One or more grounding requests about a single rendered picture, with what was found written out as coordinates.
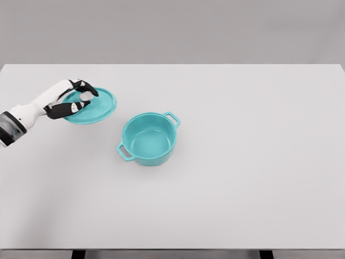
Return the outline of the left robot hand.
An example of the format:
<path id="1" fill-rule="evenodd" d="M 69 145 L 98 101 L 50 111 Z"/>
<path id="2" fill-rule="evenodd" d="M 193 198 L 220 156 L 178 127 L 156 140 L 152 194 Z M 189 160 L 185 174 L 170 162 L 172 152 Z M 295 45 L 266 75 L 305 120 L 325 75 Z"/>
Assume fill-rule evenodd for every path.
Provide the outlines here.
<path id="1" fill-rule="evenodd" d="M 57 104 L 61 97 L 72 91 L 90 92 L 94 97 L 99 96 L 97 90 L 82 79 L 62 80 L 36 97 L 32 103 L 42 108 L 43 114 L 46 114 L 50 119 L 68 117 L 78 113 L 91 103 L 90 100 L 82 100 L 76 103 Z"/>

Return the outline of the teal pot lid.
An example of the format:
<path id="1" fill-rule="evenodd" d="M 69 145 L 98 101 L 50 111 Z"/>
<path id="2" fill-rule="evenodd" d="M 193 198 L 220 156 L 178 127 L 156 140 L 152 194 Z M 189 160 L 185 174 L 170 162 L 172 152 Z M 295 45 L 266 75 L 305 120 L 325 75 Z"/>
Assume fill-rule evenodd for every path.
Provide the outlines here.
<path id="1" fill-rule="evenodd" d="M 67 95 L 62 103 L 77 103 L 83 100 L 91 102 L 82 110 L 74 115 L 65 117 L 64 119 L 74 124 L 93 124 L 102 121 L 109 117 L 116 109 L 117 101 L 114 95 L 104 89 L 95 88 L 99 94 L 98 97 L 93 96 L 91 93 L 72 92 Z"/>

